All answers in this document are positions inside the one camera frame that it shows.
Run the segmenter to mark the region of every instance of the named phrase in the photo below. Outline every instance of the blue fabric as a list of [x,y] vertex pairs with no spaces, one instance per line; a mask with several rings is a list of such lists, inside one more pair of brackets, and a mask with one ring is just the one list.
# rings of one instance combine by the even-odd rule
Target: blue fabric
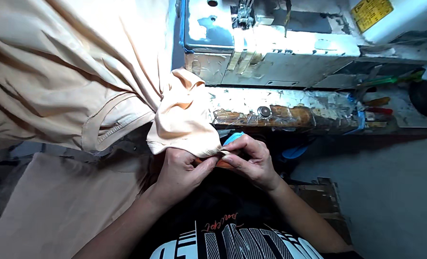
[[282,152],[282,156],[287,159],[295,159],[299,156],[301,156],[306,150],[308,149],[308,145],[301,145],[294,148],[289,148],[287,150],[284,150]]
[[233,135],[231,135],[231,137],[229,137],[226,141],[225,141],[225,143],[223,144],[223,146],[224,145],[228,145],[229,143],[231,143],[231,142],[233,142],[233,141],[235,141],[236,139],[238,139],[240,136],[242,136],[242,135],[244,135],[244,132],[236,132],[236,133],[234,133]]

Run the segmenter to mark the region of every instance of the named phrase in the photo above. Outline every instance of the worn table surface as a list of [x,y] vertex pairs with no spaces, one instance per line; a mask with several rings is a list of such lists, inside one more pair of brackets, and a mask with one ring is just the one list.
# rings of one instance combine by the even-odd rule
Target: worn table surface
[[[349,93],[233,87],[207,87],[207,92],[209,117],[219,129],[271,127],[296,133],[344,134],[361,124],[356,107],[362,109],[362,105],[352,101]],[[427,117],[413,107],[405,89],[381,88],[367,93],[364,100],[385,96],[391,101],[382,108],[393,109],[393,116],[367,119],[364,130],[356,134],[427,135]],[[269,107],[271,115],[261,115],[260,106]]]

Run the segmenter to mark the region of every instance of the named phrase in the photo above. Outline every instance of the black t-shirt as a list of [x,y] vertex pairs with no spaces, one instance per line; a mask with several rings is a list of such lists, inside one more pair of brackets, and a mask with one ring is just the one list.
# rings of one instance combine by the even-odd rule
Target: black t-shirt
[[142,238],[132,259],[360,258],[355,252],[319,254],[285,221],[260,189],[215,169]]

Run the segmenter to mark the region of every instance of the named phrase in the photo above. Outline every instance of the garment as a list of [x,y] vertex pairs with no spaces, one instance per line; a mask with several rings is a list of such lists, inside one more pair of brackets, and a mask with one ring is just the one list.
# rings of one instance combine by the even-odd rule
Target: garment
[[0,0],[0,137],[101,151],[154,118],[175,0]]
[[150,156],[87,164],[36,153],[0,218],[0,258],[69,259],[140,193]]
[[217,131],[208,120],[205,82],[185,69],[172,71],[147,143],[153,154],[168,147],[206,158],[220,153]]
[[355,252],[320,254],[246,179],[215,169],[163,215],[130,259],[359,259]]

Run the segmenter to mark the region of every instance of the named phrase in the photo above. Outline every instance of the floor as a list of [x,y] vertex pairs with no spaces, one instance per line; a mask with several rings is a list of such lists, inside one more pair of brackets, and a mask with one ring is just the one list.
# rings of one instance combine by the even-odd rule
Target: floor
[[364,258],[427,258],[427,139],[384,147],[395,137],[339,138],[315,142],[292,179],[337,183],[352,242]]

